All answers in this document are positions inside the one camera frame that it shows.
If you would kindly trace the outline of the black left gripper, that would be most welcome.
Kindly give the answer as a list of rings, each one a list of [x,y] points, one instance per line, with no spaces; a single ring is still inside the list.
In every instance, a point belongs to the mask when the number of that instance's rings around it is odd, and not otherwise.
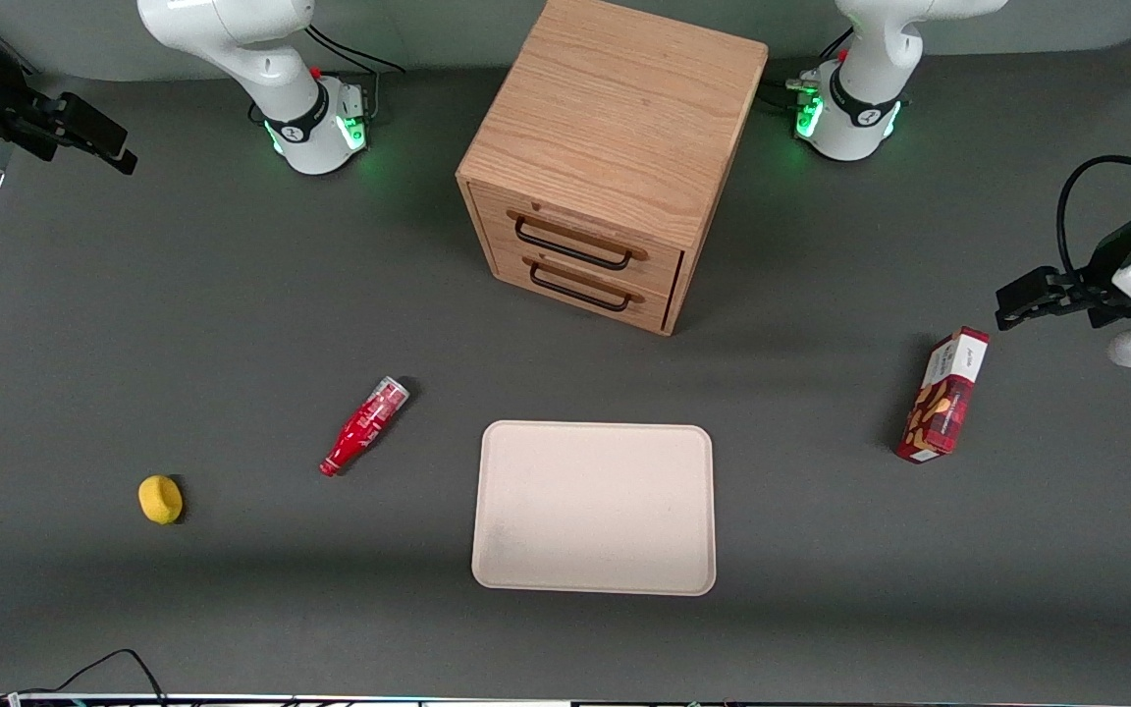
[[[1085,267],[1074,268],[1067,242],[1065,216],[1056,216],[1056,249],[1064,273],[1037,267],[1015,279],[1015,293],[996,291],[998,331],[1046,316],[1086,312],[1094,328],[1131,319],[1131,296],[1114,285],[1114,273],[1131,253],[1131,219],[1102,238]]]

